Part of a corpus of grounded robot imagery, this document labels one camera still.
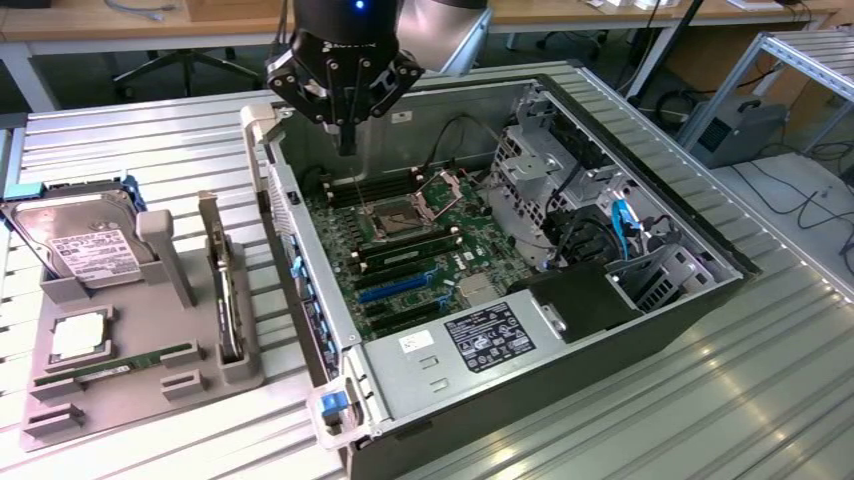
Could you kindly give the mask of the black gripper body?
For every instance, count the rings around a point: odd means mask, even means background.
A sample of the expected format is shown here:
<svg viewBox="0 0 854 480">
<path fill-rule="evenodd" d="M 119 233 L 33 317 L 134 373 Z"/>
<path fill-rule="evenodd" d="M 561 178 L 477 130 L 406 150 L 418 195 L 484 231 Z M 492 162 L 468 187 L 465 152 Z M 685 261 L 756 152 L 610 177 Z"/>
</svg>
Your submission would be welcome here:
<svg viewBox="0 0 854 480">
<path fill-rule="evenodd" d="M 297 1 L 291 52 L 307 93 L 307 116 L 358 123 L 401 96 L 395 1 Z"/>
</svg>

